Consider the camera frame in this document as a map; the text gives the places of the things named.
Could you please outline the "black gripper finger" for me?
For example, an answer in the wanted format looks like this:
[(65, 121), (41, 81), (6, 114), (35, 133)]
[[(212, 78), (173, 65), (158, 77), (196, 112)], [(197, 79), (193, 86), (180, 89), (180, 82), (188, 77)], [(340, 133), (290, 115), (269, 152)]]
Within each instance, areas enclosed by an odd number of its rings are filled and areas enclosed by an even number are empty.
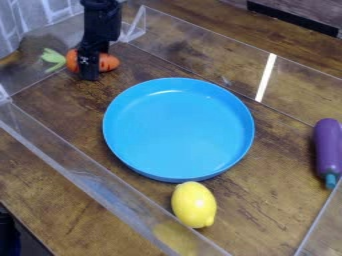
[(97, 81), (101, 74), (101, 54), (107, 52), (106, 47), (95, 47), (78, 49), (78, 66), (79, 75), (83, 80)]

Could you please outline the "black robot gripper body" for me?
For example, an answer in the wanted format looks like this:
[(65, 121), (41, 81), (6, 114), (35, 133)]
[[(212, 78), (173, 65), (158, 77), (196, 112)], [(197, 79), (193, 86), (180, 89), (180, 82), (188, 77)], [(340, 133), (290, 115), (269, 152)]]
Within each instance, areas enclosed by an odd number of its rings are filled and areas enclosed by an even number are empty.
[(117, 0), (81, 0), (85, 7), (85, 33), (81, 46), (94, 49), (117, 41), (122, 29), (122, 4)]

